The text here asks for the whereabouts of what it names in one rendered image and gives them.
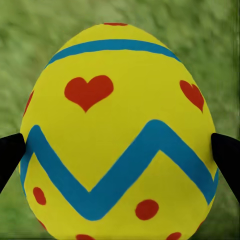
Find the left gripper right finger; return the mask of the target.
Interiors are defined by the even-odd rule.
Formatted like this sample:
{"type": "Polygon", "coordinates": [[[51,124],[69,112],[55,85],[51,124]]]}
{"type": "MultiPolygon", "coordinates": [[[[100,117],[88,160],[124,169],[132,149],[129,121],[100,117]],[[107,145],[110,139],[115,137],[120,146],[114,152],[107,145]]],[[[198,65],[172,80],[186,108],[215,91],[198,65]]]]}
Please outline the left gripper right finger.
{"type": "Polygon", "coordinates": [[[213,159],[240,204],[240,141],[212,133],[213,159]]]}

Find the easter egg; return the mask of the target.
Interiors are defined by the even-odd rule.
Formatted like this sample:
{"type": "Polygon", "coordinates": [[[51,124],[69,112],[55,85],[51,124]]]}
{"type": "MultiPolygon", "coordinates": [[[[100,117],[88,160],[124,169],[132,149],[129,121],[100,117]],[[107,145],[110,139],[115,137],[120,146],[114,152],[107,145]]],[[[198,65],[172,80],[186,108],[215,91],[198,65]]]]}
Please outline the easter egg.
{"type": "Polygon", "coordinates": [[[140,28],[103,23],[68,40],[20,133],[24,194],[57,240],[188,240],[210,212],[211,113],[183,63],[140,28]]]}

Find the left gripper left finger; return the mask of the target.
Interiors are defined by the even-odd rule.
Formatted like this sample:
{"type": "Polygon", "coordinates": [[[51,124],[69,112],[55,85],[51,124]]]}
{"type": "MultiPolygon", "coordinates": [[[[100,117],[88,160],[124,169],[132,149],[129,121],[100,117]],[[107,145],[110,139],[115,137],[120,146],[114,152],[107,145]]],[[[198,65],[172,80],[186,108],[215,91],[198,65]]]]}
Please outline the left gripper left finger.
{"type": "Polygon", "coordinates": [[[21,133],[0,138],[0,193],[26,152],[21,133]]]}

